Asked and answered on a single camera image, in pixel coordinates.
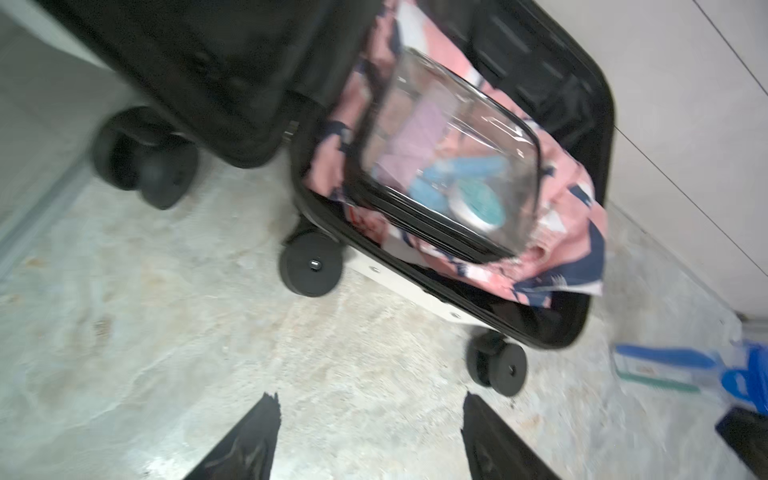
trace suitcase zipper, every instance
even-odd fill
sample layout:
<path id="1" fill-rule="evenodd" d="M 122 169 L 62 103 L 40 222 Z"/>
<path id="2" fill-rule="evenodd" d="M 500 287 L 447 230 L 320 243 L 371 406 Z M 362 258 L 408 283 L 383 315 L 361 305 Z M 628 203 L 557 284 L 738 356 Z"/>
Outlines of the suitcase zipper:
<path id="1" fill-rule="evenodd" d="M 293 135 L 296 133 L 297 130 L 299 130 L 299 122 L 298 122 L 298 120 L 291 120 L 288 123 L 288 127 L 283 132 L 283 145 L 290 144 L 290 141 L 293 138 Z"/>

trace teal lid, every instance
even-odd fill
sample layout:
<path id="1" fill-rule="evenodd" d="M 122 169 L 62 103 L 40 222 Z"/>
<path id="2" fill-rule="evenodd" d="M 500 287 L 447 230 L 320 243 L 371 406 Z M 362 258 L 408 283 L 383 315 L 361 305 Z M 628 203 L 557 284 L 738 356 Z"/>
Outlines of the teal lid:
<path id="1" fill-rule="evenodd" d="M 480 221 L 497 227 L 504 224 L 502 202 L 485 182 L 473 179 L 459 180 L 457 188 L 464 204 Z"/>

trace purple item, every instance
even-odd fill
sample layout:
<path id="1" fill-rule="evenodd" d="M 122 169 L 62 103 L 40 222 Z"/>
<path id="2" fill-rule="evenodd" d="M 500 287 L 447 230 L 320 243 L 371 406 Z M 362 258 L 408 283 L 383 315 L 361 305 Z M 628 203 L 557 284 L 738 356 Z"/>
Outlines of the purple item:
<path id="1" fill-rule="evenodd" d="M 435 147 L 457 109 L 458 98 L 448 88 L 437 82 L 430 85 L 376 162 L 374 178 L 407 191 L 419 171 L 432 164 Z"/>

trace white wall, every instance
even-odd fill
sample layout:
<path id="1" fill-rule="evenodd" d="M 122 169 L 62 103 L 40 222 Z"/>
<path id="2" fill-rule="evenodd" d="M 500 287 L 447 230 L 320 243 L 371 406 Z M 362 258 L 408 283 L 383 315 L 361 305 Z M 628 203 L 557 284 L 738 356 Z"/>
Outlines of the white wall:
<path id="1" fill-rule="evenodd" d="M 538 0 L 611 84 L 609 201 L 768 317 L 768 3 L 699 2 Z"/>

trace pink patterned fabric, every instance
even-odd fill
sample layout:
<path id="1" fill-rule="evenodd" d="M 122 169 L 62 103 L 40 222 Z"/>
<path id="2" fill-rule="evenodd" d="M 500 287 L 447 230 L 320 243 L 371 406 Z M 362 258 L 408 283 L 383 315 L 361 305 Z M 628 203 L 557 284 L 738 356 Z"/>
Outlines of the pink patterned fabric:
<path id="1" fill-rule="evenodd" d="M 412 28 L 398 30 L 398 24 Z M 397 0 L 387 0 L 372 29 L 368 48 L 362 53 L 361 61 L 369 62 L 379 80 L 391 75 L 401 39 L 406 44 L 411 43 L 409 46 L 413 48 L 425 50 L 425 54 L 470 83 L 479 85 L 484 93 L 527 121 L 537 134 L 544 172 L 538 222 L 526 250 L 516 258 L 485 264 L 468 263 L 394 227 L 380 212 L 354 206 L 344 197 L 346 148 L 371 101 L 371 85 L 376 81 L 362 73 L 365 68 L 357 68 L 350 75 L 339 104 L 329 117 L 327 136 L 315 151 L 305 185 L 318 194 L 344 202 L 347 220 L 384 250 L 501 298 L 549 306 L 553 291 L 600 294 L 606 214 L 594 200 L 594 187 L 584 167 L 506 94 L 487 85 L 459 49 L 407 0 L 401 5 Z M 418 105 L 408 101 L 395 99 L 383 108 L 382 114 L 392 118 L 411 115 L 418 110 Z M 377 137 L 366 146 L 377 153 L 383 153 L 384 147 Z M 436 148 L 446 157 L 476 153 L 463 148 L 458 135 L 449 135 Z"/>

